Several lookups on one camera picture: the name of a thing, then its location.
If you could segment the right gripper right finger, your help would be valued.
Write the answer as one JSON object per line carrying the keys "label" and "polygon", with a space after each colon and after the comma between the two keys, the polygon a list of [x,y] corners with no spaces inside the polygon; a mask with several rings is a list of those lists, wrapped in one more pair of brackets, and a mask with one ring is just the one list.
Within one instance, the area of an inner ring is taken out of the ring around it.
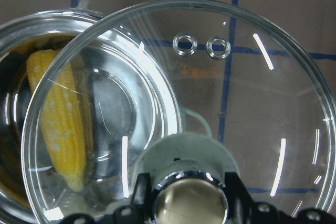
{"label": "right gripper right finger", "polygon": [[232,223],[250,223],[253,200],[240,177],[235,172],[226,172],[224,183],[229,220]]}

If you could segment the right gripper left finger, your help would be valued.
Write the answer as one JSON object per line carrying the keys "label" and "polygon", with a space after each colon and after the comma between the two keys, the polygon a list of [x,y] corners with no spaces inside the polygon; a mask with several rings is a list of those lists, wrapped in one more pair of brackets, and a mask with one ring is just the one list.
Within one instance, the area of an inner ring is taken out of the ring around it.
{"label": "right gripper left finger", "polygon": [[150,173],[139,173],[131,197],[131,206],[139,223],[157,223],[155,219],[158,192],[152,188]]}

